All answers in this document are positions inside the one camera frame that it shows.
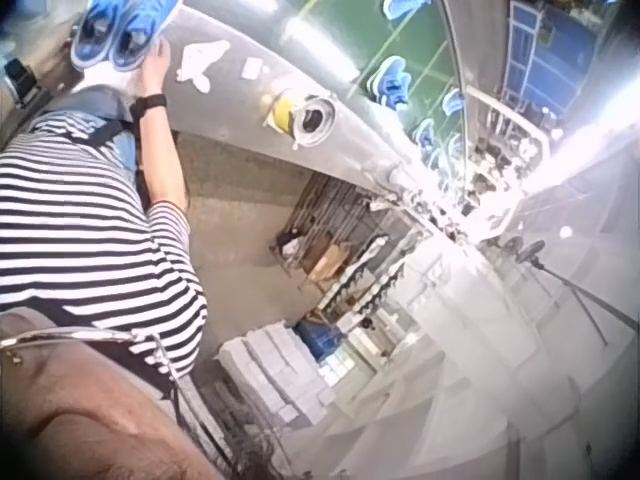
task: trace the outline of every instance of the man's arm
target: man's arm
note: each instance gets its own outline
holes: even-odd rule
[[[142,96],[162,93],[170,59],[169,42],[163,38],[152,48],[142,65]],[[156,107],[145,113],[140,120],[140,141],[142,167],[151,205],[165,201],[186,212],[188,203],[184,175],[166,108]]]

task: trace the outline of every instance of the striped shirt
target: striped shirt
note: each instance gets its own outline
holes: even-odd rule
[[[185,374],[207,315],[187,219],[169,203],[143,212],[112,141],[61,136],[87,138],[96,126],[49,114],[0,154],[0,312],[37,299],[76,325],[158,334]],[[131,347],[149,365],[153,350]]]

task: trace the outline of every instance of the concrete floor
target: concrete floor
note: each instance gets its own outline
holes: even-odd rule
[[[295,319],[319,300],[268,250],[311,171],[192,135],[178,140],[191,206],[193,265],[209,302],[201,355],[253,328]]]

